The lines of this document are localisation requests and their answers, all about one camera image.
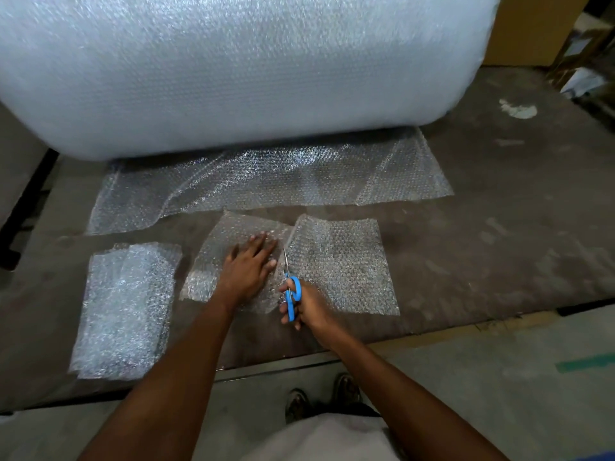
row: shoe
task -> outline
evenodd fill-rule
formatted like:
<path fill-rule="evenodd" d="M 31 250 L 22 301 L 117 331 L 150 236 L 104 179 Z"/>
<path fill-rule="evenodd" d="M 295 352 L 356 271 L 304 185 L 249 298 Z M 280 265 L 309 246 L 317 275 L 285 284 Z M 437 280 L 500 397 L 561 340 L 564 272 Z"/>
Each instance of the shoe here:
<path fill-rule="evenodd" d="M 295 388 L 288 394 L 285 413 L 287 425 L 312 416 L 312 404 L 303 390 Z"/>
<path fill-rule="evenodd" d="M 363 397 L 352 375 L 345 372 L 335 377 L 331 405 L 343 408 L 355 403 L 363 403 Z"/>

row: green tape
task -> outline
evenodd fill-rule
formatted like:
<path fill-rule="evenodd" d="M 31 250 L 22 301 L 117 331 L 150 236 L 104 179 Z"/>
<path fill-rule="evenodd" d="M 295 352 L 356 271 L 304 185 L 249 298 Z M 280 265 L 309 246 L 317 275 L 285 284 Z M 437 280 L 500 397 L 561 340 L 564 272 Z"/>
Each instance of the green tape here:
<path fill-rule="evenodd" d="M 606 367 L 609 364 L 615 364 L 615 353 L 596 354 L 596 356 L 576 361 L 559 362 L 555 365 L 555 368 L 559 373 L 565 374 L 567 372 L 584 371 L 592 367 Z"/>

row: scissors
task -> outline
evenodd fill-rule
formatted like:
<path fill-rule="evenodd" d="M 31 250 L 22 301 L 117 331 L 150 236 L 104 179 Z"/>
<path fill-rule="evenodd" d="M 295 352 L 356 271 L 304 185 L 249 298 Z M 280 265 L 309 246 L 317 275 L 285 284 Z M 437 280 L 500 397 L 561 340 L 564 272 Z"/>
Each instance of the scissors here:
<path fill-rule="evenodd" d="M 295 284 L 296 291 L 290 291 L 288 288 L 284 291 L 284 296 L 286 298 L 286 304 L 288 305 L 288 321 L 292 322 L 295 319 L 295 302 L 301 301 L 301 282 L 297 277 L 293 277 L 290 275 L 290 270 L 288 268 L 288 257 L 286 256 L 286 249 L 282 247 L 282 251 L 284 252 L 284 277 L 286 279 L 292 279 Z"/>

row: bubble wrap sheet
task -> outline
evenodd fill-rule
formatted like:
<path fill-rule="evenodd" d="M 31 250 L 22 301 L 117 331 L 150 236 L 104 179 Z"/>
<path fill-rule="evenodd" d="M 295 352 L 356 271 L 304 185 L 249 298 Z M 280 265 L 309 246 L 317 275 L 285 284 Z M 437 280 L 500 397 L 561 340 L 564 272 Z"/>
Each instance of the bubble wrap sheet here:
<path fill-rule="evenodd" d="M 147 228 L 180 212 L 278 205 L 367 205 L 453 193 L 418 128 L 305 145 L 224 150 L 164 166 L 114 163 L 88 234 Z"/>
<path fill-rule="evenodd" d="M 0 100 L 88 160 L 432 122 L 499 0 L 0 0 Z"/>
<path fill-rule="evenodd" d="M 341 312 L 399 315 L 378 222 L 301 215 L 286 247 L 291 273 Z"/>
<path fill-rule="evenodd" d="M 118 245 L 90 259 L 69 370 L 80 379 L 140 379 L 167 345 L 176 245 Z"/>
<path fill-rule="evenodd" d="M 218 283 L 222 264 L 230 248 L 235 244 L 244 244 L 253 234 L 265 231 L 269 234 L 267 236 L 269 240 L 278 240 L 278 247 L 273 252 L 273 258 L 277 259 L 282 252 L 281 246 L 288 239 L 291 230 L 291 226 L 277 221 L 225 212 L 196 256 L 186 282 L 181 288 L 180 298 L 208 301 Z M 243 309 L 258 313 L 271 311 L 277 305 L 280 296 L 277 287 L 281 281 L 281 278 L 277 279 L 275 275 L 270 275 L 258 296 Z"/>

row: brown table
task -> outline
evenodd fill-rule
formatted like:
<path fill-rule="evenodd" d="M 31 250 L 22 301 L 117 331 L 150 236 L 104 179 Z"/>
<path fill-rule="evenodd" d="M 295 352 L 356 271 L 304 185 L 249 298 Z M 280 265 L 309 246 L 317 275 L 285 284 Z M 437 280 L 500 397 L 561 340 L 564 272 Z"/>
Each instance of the brown table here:
<path fill-rule="evenodd" d="M 529 120 L 499 100 L 534 104 Z M 401 317 L 347 315 L 367 342 L 615 296 L 615 139 L 528 69 L 481 69 L 459 105 L 423 132 L 455 196 L 373 206 L 284 207 L 248 213 L 293 224 L 301 213 L 380 224 Z M 66 159 L 0 305 L 0 409 L 130 387 L 66 370 L 90 255 L 115 243 L 181 245 L 177 289 L 220 212 L 180 214 L 149 229 L 82 236 L 103 163 Z M 173 306 L 171 340 L 201 307 Z M 269 315 L 238 313 L 221 368 L 319 351 Z"/>

